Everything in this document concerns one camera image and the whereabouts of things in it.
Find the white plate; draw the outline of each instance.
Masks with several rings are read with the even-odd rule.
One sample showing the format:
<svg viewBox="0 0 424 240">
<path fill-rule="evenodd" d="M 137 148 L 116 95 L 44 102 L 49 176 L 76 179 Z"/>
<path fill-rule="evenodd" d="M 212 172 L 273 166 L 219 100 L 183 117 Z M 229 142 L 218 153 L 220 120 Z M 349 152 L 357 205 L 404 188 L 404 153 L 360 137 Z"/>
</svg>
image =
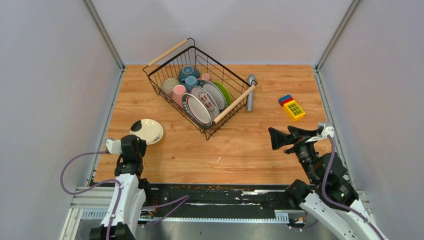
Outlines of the white plate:
<svg viewBox="0 0 424 240">
<path fill-rule="evenodd" d="M 214 120 L 220 114 L 220 109 L 217 106 L 214 98 L 205 89 L 194 86 L 190 90 L 191 95 L 195 96 L 206 107 L 210 118 Z"/>
<path fill-rule="evenodd" d="M 206 90 L 206 92 L 208 92 L 212 96 L 212 98 L 215 100 L 216 105 L 218 106 L 218 109 L 220 111 L 228 107 L 227 101 L 223 93 L 217 86 L 215 86 L 215 84 L 213 84 L 210 81 L 200 80 L 198 83 L 198 86 Z"/>
<path fill-rule="evenodd" d="M 182 106 L 197 125 L 203 129 L 212 127 L 212 119 L 208 110 L 197 97 L 190 93 L 185 93 L 182 96 Z"/>
<path fill-rule="evenodd" d="M 136 135 L 146 141 L 147 145 L 159 142 L 164 136 L 162 125 L 152 119 L 141 119 L 136 121 L 129 130 L 129 134 Z"/>
</svg>

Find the floor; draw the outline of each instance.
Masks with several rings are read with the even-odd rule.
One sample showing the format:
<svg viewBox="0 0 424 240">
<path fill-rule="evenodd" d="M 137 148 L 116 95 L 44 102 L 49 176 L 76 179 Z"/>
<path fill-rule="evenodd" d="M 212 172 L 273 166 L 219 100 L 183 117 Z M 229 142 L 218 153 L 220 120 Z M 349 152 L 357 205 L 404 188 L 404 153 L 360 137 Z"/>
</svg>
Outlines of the floor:
<svg viewBox="0 0 424 240">
<path fill-rule="evenodd" d="M 107 137 L 120 139 L 129 134 L 140 119 L 162 124 L 165 136 L 149 145 L 143 178 L 151 183 L 209 184 L 291 184 L 295 179 L 308 181 L 294 154 L 283 147 L 273 151 L 268 127 L 287 131 L 288 125 L 314 130 L 326 120 L 320 94 L 309 65 L 227 65 L 242 79 L 255 74 L 253 112 L 242 109 L 205 139 L 189 121 L 161 96 L 157 96 L 144 65 L 127 66 L 111 118 Z M 306 112 L 293 122 L 278 103 L 284 95 L 292 97 Z M 331 150 L 330 142 L 319 141 L 321 154 Z M 116 155 L 102 155 L 94 181 L 114 178 Z"/>
<path fill-rule="evenodd" d="M 87 240 L 91 228 L 100 220 L 84 220 L 79 224 L 75 240 Z M 338 238 L 318 222 L 313 228 L 298 232 L 278 223 L 222 223 L 164 221 L 135 232 L 138 240 L 337 240 Z"/>
</svg>

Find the cup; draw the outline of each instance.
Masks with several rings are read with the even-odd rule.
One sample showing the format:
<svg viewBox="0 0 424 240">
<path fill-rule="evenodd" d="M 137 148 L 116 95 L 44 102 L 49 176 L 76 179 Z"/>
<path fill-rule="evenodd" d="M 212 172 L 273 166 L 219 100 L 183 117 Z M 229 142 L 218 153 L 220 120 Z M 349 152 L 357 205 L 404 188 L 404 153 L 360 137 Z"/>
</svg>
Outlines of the cup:
<svg viewBox="0 0 424 240">
<path fill-rule="evenodd" d="M 187 93 L 184 85 L 176 85 L 172 90 L 172 99 L 181 107 L 183 107 L 183 95 Z"/>
<path fill-rule="evenodd" d="M 200 78 L 198 78 L 197 80 L 205 80 L 205 81 L 210 81 L 211 80 L 211 75 L 209 73 L 203 73 Z"/>
<path fill-rule="evenodd" d="M 200 78 L 200 72 L 197 68 L 191 65 L 183 66 L 179 71 L 178 78 L 181 81 L 182 79 L 186 79 L 189 76 L 193 76 L 196 79 Z"/>
<path fill-rule="evenodd" d="M 188 92 L 190 92 L 192 87 L 197 86 L 199 82 L 194 76 L 189 76 L 187 78 L 182 79 L 181 84 L 184 85 Z"/>
<path fill-rule="evenodd" d="M 170 97 L 172 97 L 172 92 L 175 86 L 179 85 L 180 82 L 175 77 L 170 77 L 163 81 L 160 88 Z"/>
</svg>

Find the blue mug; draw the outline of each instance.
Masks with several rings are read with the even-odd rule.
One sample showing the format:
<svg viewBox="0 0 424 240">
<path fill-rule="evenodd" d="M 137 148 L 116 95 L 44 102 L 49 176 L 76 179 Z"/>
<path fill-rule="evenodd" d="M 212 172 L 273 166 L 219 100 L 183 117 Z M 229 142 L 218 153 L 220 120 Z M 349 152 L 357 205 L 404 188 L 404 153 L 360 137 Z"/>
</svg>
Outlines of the blue mug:
<svg viewBox="0 0 424 240">
<path fill-rule="evenodd" d="M 189 76 L 193 76 L 196 79 L 198 79 L 200 78 L 200 72 L 194 66 L 190 66 L 190 65 L 183 66 L 181 70 L 179 71 L 178 78 L 182 80 L 182 79 L 188 78 Z"/>
<path fill-rule="evenodd" d="M 197 86 L 199 84 L 197 78 L 195 78 L 194 76 L 189 76 L 187 78 L 182 79 L 181 84 L 184 85 L 184 87 L 187 89 L 188 92 L 190 92 L 190 90 Z"/>
</svg>

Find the pink cup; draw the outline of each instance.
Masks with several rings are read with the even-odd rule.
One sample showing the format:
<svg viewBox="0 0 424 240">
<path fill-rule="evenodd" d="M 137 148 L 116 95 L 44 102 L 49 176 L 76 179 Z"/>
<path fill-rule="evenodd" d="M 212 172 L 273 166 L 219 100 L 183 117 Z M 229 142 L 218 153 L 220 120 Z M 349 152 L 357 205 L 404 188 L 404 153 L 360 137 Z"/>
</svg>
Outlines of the pink cup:
<svg viewBox="0 0 424 240">
<path fill-rule="evenodd" d="M 203 73 L 197 80 L 210 81 L 211 75 L 209 73 Z"/>
<path fill-rule="evenodd" d="M 172 99 L 181 107 L 183 106 L 183 95 L 187 93 L 187 89 L 183 85 L 176 85 L 172 90 Z"/>
</svg>

